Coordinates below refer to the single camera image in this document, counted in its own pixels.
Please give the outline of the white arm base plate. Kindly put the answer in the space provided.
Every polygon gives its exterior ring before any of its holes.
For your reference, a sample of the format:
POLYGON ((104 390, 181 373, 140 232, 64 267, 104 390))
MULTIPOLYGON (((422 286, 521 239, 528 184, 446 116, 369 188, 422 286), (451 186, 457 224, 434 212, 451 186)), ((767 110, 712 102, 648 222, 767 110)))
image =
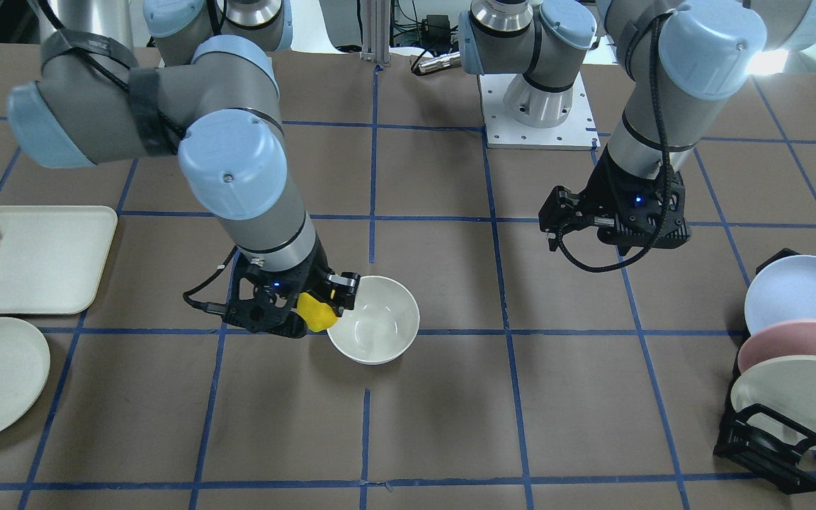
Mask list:
POLYGON ((548 93, 520 75, 478 77, 490 149, 598 149, 598 129, 583 78, 548 93))

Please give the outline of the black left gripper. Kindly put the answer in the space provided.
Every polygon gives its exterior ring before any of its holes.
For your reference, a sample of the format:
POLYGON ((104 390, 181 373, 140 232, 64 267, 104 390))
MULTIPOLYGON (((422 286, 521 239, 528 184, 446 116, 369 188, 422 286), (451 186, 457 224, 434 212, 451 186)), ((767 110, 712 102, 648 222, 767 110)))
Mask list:
MULTIPOLYGON (((690 241, 692 230, 684 219, 686 188, 679 171, 673 173, 667 200, 667 221, 656 249, 675 249, 690 241)), ((630 247, 647 246, 655 234, 664 187, 657 178, 639 178, 624 171, 604 152, 581 194, 555 186, 538 212, 540 231, 547 233, 550 251, 569 253, 564 236, 582 230, 579 209, 585 216, 609 217, 612 226, 599 225, 600 242, 630 247)))

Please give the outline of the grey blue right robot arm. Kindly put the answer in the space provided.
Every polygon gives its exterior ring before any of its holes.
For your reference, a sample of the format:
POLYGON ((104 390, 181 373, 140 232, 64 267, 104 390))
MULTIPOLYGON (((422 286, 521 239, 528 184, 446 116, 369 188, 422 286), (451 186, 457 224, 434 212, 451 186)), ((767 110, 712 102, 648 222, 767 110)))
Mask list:
POLYGON ((41 74, 7 119, 37 164, 62 169, 175 156, 229 235, 231 296, 183 299, 249 332, 302 338, 352 310, 361 277, 334 271, 288 171, 270 54, 291 46, 288 1, 146 1, 163 67, 133 54, 123 1, 35 2, 41 74))

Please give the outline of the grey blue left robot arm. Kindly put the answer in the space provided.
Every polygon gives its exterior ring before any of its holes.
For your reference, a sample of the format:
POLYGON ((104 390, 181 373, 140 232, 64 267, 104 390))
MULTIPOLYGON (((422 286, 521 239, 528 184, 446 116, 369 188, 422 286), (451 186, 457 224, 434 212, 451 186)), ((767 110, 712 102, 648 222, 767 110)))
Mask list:
POLYGON ((579 193, 558 186, 538 213, 548 248, 595 228, 620 254, 675 249, 684 219, 683 161, 744 85, 760 52, 816 43, 816 1, 472 1, 458 43, 469 74, 510 74, 504 104, 524 125, 566 119, 599 27, 634 81, 621 119, 579 193))

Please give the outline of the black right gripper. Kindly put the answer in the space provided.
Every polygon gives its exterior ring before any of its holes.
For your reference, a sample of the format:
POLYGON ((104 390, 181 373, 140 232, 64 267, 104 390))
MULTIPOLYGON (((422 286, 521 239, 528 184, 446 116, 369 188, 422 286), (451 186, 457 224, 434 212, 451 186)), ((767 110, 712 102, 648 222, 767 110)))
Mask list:
POLYGON ((242 254, 233 265, 231 298, 224 304, 222 320, 251 333, 301 339, 309 329, 295 313, 300 293, 344 312, 354 309, 360 281, 359 273, 333 273, 320 241, 304 261, 284 271, 268 271, 242 254))

